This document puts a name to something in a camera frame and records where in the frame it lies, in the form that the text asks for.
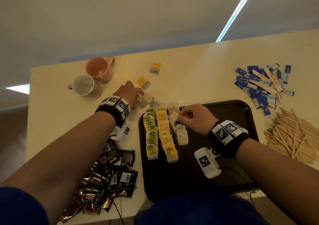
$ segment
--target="forearm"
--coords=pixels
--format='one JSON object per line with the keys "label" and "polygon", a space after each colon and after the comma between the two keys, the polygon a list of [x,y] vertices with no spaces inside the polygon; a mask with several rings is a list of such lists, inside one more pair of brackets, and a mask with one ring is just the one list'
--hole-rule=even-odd
{"label": "forearm", "polygon": [[252,139],[241,144],[235,158],[267,197],[296,223],[319,221],[319,171]]}
{"label": "forearm", "polygon": [[93,114],[45,147],[1,186],[14,186],[34,196],[55,224],[114,127],[109,113]]}

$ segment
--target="person's left arm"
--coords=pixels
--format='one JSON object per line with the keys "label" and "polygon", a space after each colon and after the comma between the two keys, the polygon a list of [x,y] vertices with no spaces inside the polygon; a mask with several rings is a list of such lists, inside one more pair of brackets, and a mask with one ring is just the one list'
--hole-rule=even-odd
{"label": "person's left arm", "polygon": [[[137,93],[144,91],[128,81],[114,95],[124,98],[133,110]],[[32,195],[45,208],[50,224],[56,224],[114,127],[111,114],[93,114],[46,146],[0,186],[16,187]]]}

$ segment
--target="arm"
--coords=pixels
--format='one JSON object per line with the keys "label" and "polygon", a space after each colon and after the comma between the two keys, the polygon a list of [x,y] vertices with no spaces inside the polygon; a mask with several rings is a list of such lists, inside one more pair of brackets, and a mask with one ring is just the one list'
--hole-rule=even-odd
{"label": "arm", "polygon": [[[136,108],[136,93],[127,82],[114,93]],[[45,208],[50,224],[56,224],[84,175],[90,170],[115,127],[113,116],[97,112],[46,146],[0,186],[20,188]]]}
{"label": "arm", "polygon": [[[218,121],[201,104],[185,107],[178,120],[195,132],[208,134]],[[261,190],[297,223],[319,220],[319,171],[249,138],[235,159]]]}

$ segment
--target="black wristband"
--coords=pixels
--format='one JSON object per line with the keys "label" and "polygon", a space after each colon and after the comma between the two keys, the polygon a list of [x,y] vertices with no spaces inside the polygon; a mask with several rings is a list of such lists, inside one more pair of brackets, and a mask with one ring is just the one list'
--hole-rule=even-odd
{"label": "black wristband", "polygon": [[115,119],[116,126],[122,126],[124,120],[131,112],[128,102],[118,96],[111,96],[104,99],[98,106],[97,110],[108,112]]}
{"label": "black wristband", "polygon": [[246,129],[228,120],[217,121],[208,136],[214,154],[225,158],[234,158],[242,142],[250,138]]}

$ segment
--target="light strip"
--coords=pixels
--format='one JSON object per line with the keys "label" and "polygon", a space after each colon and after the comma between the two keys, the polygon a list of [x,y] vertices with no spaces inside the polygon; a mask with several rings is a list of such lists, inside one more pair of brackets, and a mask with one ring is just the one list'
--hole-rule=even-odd
{"label": "light strip", "polygon": [[21,85],[21,86],[14,86],[14,87],[6,87],[6,89],[29,94],[30,93],[30,84]]}
{"label": "light strip", "polygon": [[225,25],[223,31],[221,31],[221,33],[220,33],[219,37],[217,38],[216,42],[220,42],[223,39],[223,37],[227,33],[228,29],[230,28],[230,26],[232,25],[232,23],[234,22],[234,20],[236,19],[237,15],[242,10],[242,8],[245,6],[247,1],[248,0],[240,0],[239,4],[237,5],[235,11],[233,12],[232,16],[230,17],[230,19],[228,20],[227,24]]}

